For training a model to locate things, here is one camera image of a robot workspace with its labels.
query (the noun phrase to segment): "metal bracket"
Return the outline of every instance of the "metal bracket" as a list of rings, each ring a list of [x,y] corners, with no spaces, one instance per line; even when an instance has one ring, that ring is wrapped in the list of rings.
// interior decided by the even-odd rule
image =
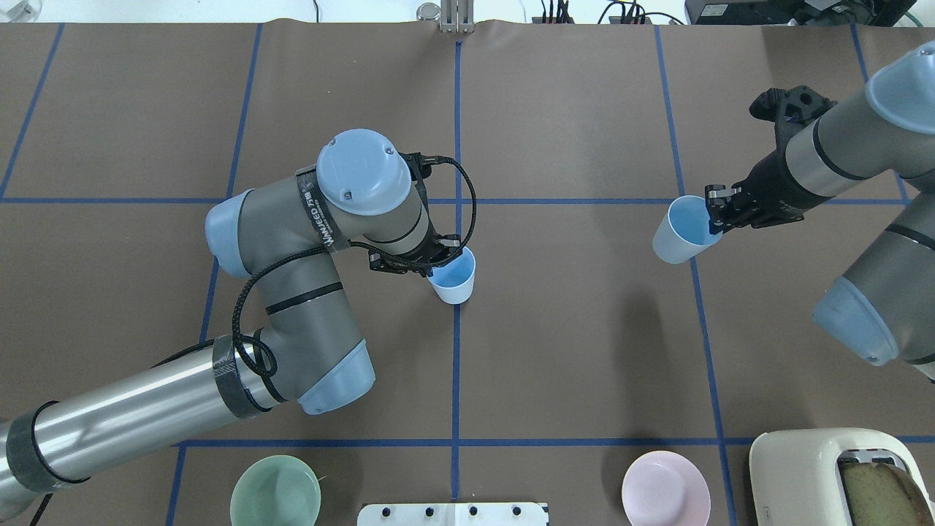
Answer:
[[[474,0],[441,0],[442,33],[474,33]]]
[[[542,503],[369,504],[357,526],[548,526],[549,505]]]

